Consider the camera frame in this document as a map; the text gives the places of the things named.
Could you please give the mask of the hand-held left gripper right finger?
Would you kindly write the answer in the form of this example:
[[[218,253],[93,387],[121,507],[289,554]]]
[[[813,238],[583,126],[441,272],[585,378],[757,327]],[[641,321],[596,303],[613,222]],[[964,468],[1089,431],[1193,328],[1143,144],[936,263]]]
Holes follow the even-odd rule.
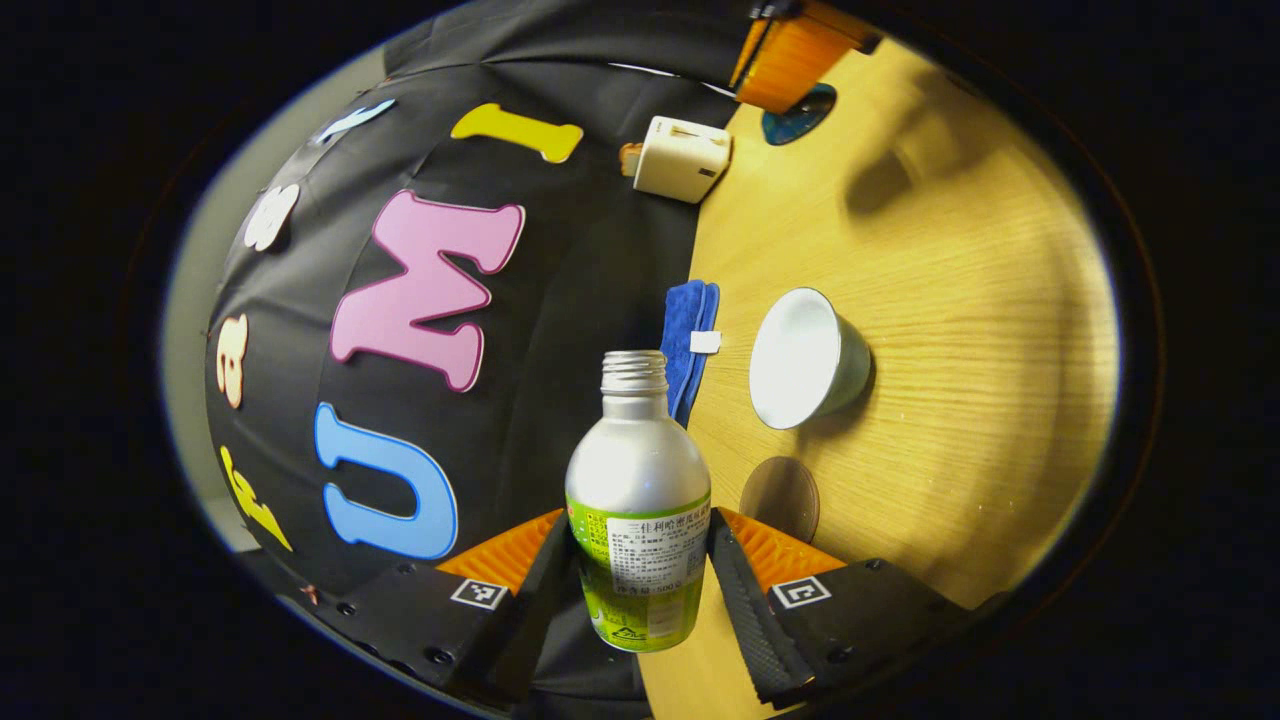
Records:
[[[886,559],[845,562],[724,507],[707,548],[756,697],[776,708],[872,687],[1006,600],[966,609]]]

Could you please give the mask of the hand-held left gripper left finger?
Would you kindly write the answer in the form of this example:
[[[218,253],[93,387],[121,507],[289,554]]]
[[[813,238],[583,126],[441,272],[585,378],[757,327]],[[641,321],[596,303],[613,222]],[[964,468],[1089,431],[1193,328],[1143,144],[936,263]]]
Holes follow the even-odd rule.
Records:
[[[556,509],[445,562],[401,562],[346,593],[311,591],[300,610],[429,694],[520,703],[561,606],[572,539]]]

